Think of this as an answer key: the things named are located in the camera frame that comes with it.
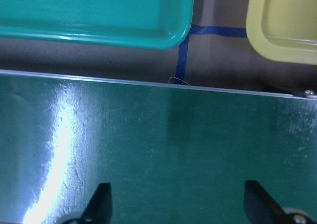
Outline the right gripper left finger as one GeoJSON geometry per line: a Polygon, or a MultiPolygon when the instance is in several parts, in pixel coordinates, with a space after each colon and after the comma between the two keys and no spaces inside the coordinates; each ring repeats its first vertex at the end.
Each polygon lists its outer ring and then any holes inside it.
{"type": "Polygon", "coordinates": [[[80,224],[109,224],[112,217],[111,184],[100,183],[79,218],[80,224]]]}

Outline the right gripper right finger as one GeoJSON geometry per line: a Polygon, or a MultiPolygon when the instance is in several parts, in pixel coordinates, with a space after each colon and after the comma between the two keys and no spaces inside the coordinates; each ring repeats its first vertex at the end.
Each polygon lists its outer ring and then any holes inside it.
{"type": "Polygon", "coordinates": [[[246,180],[244,212],[251,224],[281,224],[286,213],[258,181],[246,180]]]}

